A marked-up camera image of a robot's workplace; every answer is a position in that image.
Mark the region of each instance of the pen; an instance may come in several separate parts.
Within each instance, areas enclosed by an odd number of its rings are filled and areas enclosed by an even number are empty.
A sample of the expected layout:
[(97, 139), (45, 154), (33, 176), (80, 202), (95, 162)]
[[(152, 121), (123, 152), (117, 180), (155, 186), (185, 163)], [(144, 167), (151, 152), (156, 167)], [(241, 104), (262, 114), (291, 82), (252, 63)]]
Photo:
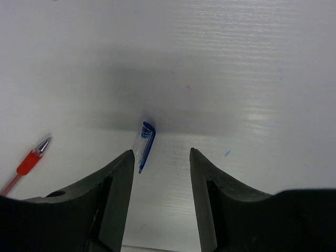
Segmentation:
[(147, 161), (149, 152), (151, 151), (154, 138), (156, 135), (155, 128), (147, 122), (142, 123), (140, 137), (135, 144), (135, 161), (140, 163), (139, 173), (142, 172)]
[(11, 179), (1, 190), (1, 196), (6, 196), (15, 186), (15, 184), (21, 179), (21, 177), (27, 175), (34, 168), (37, 162), (43, 157), (50, 140), (51, 137), (47, 138), (45, 141), (37, 145), (35, 149), (29, 152), (29, 154), (16, 169), (16, 175), (14, 178)]

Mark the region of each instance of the silver pen tip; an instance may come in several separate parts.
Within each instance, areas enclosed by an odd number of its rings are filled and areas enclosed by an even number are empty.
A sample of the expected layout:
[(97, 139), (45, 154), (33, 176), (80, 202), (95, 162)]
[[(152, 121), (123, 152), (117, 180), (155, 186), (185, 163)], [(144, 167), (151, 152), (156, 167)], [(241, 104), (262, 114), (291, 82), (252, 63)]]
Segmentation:
[(44, 140), (42, 143), (40, 143), (36, 148), (34, 149), (38, 154), (43, 155), (44, 152), (47, 150), (47, 146), (49, 145), (51, 141), (51, 137)]

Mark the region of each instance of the white surface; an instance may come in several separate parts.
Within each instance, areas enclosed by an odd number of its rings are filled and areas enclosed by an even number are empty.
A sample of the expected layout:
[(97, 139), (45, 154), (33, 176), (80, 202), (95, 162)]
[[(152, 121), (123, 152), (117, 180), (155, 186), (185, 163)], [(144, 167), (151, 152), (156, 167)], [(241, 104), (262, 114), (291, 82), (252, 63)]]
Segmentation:
[(134, 178), (124, 244), (199, 251), (190, 147), (259, 190), (336, 181), (333, 0), (3, 0), (0, 184), (45, 196), (157, 127)]

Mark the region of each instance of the screw hole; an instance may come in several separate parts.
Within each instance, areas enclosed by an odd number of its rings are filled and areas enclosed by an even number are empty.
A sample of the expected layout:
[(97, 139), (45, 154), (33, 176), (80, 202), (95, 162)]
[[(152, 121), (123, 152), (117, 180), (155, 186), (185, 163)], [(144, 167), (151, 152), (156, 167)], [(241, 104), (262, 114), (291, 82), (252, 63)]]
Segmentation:
[(64, 191), (55, 191), (55, 192), (53, 192), (53, 193), (50, 193), (48, 196), (46, 196), (46, 198), (62, 196), (62, 195), (64, 195), (64, 194), (65, 194)]

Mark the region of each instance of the clear plastic pen cap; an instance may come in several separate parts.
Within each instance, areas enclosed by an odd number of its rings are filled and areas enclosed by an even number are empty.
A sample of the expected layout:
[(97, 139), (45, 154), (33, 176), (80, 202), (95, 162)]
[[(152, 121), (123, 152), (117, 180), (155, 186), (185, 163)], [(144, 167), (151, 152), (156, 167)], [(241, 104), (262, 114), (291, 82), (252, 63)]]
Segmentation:
[(143, 122), (141, 131), (136, 138), (133, 148), (136, 165), (139, 165), (139, 173), (141, 173), (147, 160), (149, 151), (154, 141), (154, 137), (154, 127), (147, 122)]

